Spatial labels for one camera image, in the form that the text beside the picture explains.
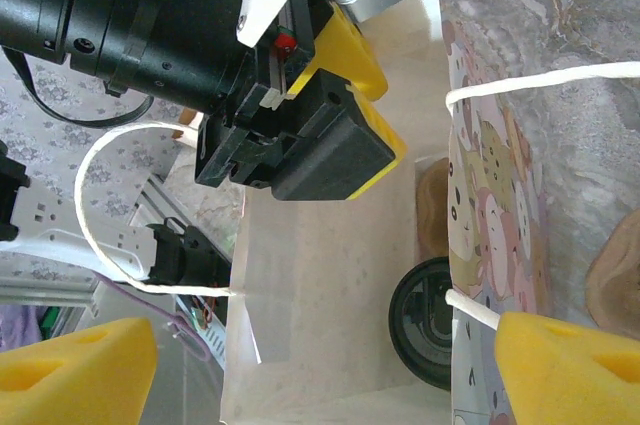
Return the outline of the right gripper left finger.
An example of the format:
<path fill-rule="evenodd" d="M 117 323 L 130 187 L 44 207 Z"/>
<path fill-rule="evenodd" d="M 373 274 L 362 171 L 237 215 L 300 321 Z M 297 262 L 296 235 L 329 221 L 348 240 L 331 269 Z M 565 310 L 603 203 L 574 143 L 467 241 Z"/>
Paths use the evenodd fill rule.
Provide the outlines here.
<path fill-rule="evenodd" d="M 138 425 L 156 365 L 146 318 L 0 353 L 0 425 Z"/>

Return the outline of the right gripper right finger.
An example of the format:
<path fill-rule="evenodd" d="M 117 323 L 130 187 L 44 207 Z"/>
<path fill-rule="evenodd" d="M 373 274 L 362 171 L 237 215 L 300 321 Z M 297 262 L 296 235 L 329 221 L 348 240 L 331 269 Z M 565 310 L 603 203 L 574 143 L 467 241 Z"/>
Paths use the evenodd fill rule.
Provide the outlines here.
<path fill-rule="evenodd" d="M 507 312 L 495 357 L 517 425 L 640 425 L 640 341 Z"/>

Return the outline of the white cartoon print paper bag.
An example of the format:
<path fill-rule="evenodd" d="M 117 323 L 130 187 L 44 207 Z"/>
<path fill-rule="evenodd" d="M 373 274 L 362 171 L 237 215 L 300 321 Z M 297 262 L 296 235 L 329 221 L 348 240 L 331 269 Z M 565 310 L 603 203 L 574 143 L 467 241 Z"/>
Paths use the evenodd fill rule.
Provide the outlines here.
<path fill-rule="evenodd" d="M 388 311 L 420 262 L 416 188 L 435 161 L 464 176 L 451 237 L 458 278 L 495 309 L 518 294 L 591 326 L 585 277 L 640 208 L 640 78 L 593 78 L 467 102 L 454 88 L 640 60 L 640 0 L 404 0 L 361 31 L 388 81 L 376 104 L 408 152 L 351 201 L 281 202 L 194 181 L 183 147 L 166 179 L 183 221 L 232 251 L 226 363 L 215 379 L 167 330 L 143 419 L 219 425 L 453 425 L 505 420 L 490 330 L 456 314 L 450 391 L 420 382 Z"/>

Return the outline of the black plastic cup lid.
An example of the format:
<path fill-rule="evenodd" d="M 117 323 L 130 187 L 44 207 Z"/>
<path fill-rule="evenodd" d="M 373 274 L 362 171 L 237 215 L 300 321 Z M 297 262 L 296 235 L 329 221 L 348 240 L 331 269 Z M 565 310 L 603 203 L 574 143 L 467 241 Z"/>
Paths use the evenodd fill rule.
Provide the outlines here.
<path fill-rule="evenodd" d="M 396 286 L 389 305 L 388 328 L 394 350 L 423 382 L 451 389 L 452 307 L 449 259 L 437 257 L 412 268 Z"/>

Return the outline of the small lit circuit board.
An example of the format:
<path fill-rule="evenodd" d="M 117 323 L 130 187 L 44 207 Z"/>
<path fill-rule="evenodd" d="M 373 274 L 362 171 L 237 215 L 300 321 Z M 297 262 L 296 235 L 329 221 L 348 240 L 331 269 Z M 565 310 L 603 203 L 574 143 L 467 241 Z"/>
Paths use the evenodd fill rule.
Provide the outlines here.
<path fill-rule="evenodd" d="M 206 331 L 214 318 L 216 299 L 213 297 L 188 296 L 188 306 L 194 323 Z"/>

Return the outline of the aluminium mounting rail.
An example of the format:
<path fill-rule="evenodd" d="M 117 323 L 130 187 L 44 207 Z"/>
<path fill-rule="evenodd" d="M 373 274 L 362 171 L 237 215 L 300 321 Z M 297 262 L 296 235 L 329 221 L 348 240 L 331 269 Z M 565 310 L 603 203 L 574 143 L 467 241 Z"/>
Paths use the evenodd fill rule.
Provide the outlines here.
<path fill-rule="evenodd" d="M 190 223 L 163 180 L 151 175 L 140 189 L 129 223 L 134 226 L 160 223 L 168 216 Z M 106 314 L 101 306 L 104 294 L 104 286 L 84 269 L 0 252 L 0 303 L 74 308 L 73 317 L 92 320 Z"/>

